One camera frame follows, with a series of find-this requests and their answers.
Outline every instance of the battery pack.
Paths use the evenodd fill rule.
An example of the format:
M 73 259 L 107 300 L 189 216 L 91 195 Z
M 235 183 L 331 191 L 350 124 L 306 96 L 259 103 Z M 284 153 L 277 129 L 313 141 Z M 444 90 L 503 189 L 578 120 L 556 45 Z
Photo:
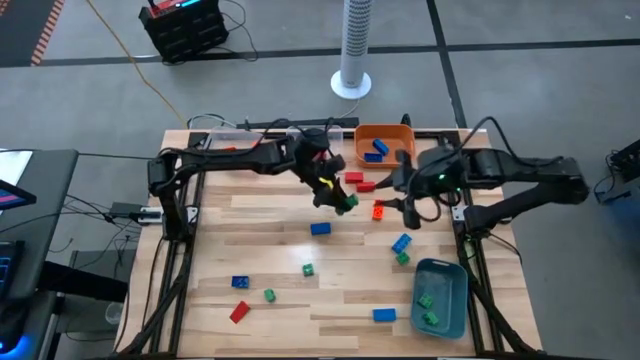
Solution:
M 227 40 L 218 0 L 168 0 L 149 2 L 138 18 L 162 60 L 188 61 Z

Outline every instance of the orange block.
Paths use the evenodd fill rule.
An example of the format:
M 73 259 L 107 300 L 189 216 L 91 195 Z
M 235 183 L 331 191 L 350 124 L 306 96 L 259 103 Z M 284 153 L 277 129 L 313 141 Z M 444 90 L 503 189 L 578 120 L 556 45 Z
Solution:
M 380 221 L 384 217 L 384 206 L 373 207 L 373 220 Z

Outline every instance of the green lego brick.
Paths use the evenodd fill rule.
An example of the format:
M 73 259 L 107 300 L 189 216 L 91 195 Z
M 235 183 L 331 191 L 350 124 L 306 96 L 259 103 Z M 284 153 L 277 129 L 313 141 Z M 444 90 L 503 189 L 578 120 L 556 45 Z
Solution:
M 313 265 L 311 264 L 302 265 L 302 273 L 304 274 L 304 276 L 313 275 Z
M 264 291 L 264 298 L 267 299 L 268 302 L 276 301 L 276 293 L 273 292 L 273 289 L 267 289 Z
M 400 254 L 398 254 L 398 256 L 396 256 L 396 260 L 398 260 L 398 264 L 406 265 L 409 260 L 411 260 L 411 258 L 409 257 L 409 255 L 407 255 L 406 252 L 401 252 Z
M 427 324 L 436 326 L 438 325 L 438 317 L 433 312 L 429 311 L 428 313 L 422 316 Z
M 351 207 L 354 207 L 360 204 L 360 200 L 358 199 L 356 194 L 351 194 L 351 196 L 349 196 L 346 201 L 347 201 L 347 204 L 349 204 L 349 206 Z
M 418 300 L 418 304 L 425 309 L 428 309 L 433 304 L 433 298 L 429 295 L 422 295 L 420 300 Z

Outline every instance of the toy building block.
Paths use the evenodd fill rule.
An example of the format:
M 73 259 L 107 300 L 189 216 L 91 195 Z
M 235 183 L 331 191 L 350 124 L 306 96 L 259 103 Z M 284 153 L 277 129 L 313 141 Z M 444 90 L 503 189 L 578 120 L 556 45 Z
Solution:
M 248 289 L 249 277 L 248 276 L 232 276 L 231 286 L 238 289 Z
M 427 322 L 427 324 L 432 326 L 438 325 L 438 321 L 439 321 L 438 317 L 432 311 L 429 311 L 428 313 L 424 314 L 422 317 Z
M 374 206 L 373 207 L 373 220 L 380 221 L 384 217 L 384 207 L 383 206 Z
M 382 162 L 382 154 L 364 153 L 364 161 L 366 161 L 366 162 Z
M 422 295 L 418 300 L 418 305 L 422 306 L 425 309 L 428 309 L 433 304 L 433 298 L 429 295 Z
M 411 260 L 411 258 L 409 257 L 409 255 L 407 255 L 407 253 L 402 252 L 398 254 L 398 256 L 396 256 L 396 260 L 398 261 L 398 264 L 406 265 L 409 262 L 409 260 Z
M 361 172 L 347 171 L 344 175 L 344 182 L 347 184 L 355 184 L 364 181 L 364 174 Z
M 233 310 L 231 316 L 229 316 L 229 319 L 237 324 L 245 315 L 247 315 L 250 309 L 251 308 L 249 307 L 249 305 L 247 305 L 246 302 L 240 301 L 240 304 L 238 304 L 238 306 L 236 306 L 236 309 Z
M 267 289 L 264 291 L 264 298 L 267 299 L 268 302 L 276 301 L 276 293 L 273 289 Z
M 346 202 L 347 202 L 347 204 L 349 204 L 349 206 L 354 207 L 354 206 L 358 206 L 358 204 L 360 204 L 360 199 L 358 199 L 356 194 L 351 194 L 347 198 Z
M 380 139 L 373 140 L 373 147 L 376 148 L 376 150 L 378 150 L 378 152 L 382 154 L 382 156 L 387 156 L 387 154 L 389 153 L 389 147 L 385 145 L 385 143 L 383 143 Z
M 331 234 L 331 223 L 311 224 L 311 235 Z
M 376 189 L 376 183 L 373 181 L 365 181 L 356 184 L 356 191 L 358 192 L 373 192 Z
M 402 234 L 402 236 L 400 236 L 396 243 L 393 244 L 391 250 L 393 250 L 393 252 L 396 254 L 400 254 L 404 251 L 404 249 L 407 248 L 407 246 L 409 246 L 409 242 L 411 242 L 411 236 Z
M 302 273 L 304 274 L 304 276 L 313 275 L 313 265 L 311 264 L 302 265 Z
M 396 309 L 373 309 L 373 321 L 396 321 Z

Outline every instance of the blue block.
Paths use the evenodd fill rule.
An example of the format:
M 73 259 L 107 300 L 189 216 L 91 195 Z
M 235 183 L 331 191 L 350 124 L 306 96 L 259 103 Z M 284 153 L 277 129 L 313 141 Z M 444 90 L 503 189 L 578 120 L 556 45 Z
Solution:
M 387 156 L 387 154 L 389 153 L 389 147 L 385 145 L 380 139 L 373 140 L 373 147 L 376 148 L 376 150 L 378 150 L 378 152 L 382 154 L 382 156 Z
M 396 321 L 396 309 L 373 309 L 373 321 Z
M 311 235 L 331 234 L 331 223 L 311 224 Z
M 231 286 L 239 289 L 248 289 L 249 277 L 248 276 L 232 276 Z
M 382 162 L 382 154 L 364 153 L 364 161 L 366 161 L 366 162 Z
M 407 246 L 409 246 L 410 242 L 411 242 L 411 236 L 407 234 L 402 234 L 402 236 L 400 236 L 400 238 L 396 241 L 396 243 L 393 244 L 393 246 L 391 247 L 391 250 L 393 250 L 393 252 L 396 254 L 400 254 L 401 252 L 404 251 L 404 249 L 407 248 Z

